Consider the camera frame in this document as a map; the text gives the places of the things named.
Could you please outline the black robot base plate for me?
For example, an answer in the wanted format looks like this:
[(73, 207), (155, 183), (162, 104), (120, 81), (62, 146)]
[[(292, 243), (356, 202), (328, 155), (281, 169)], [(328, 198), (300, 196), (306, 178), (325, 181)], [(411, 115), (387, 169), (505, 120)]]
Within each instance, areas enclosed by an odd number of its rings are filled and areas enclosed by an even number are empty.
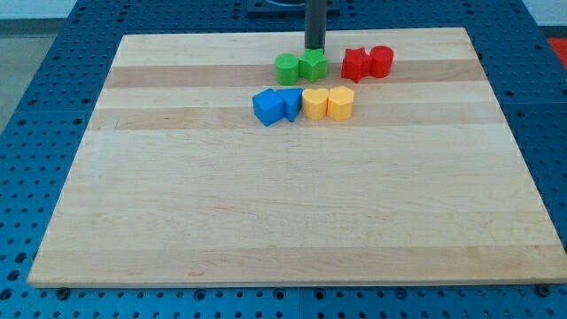
[(291, 14), (302, 16), (306, 0), (244, 0), (247, 17), (268, 16), (269, 14)]

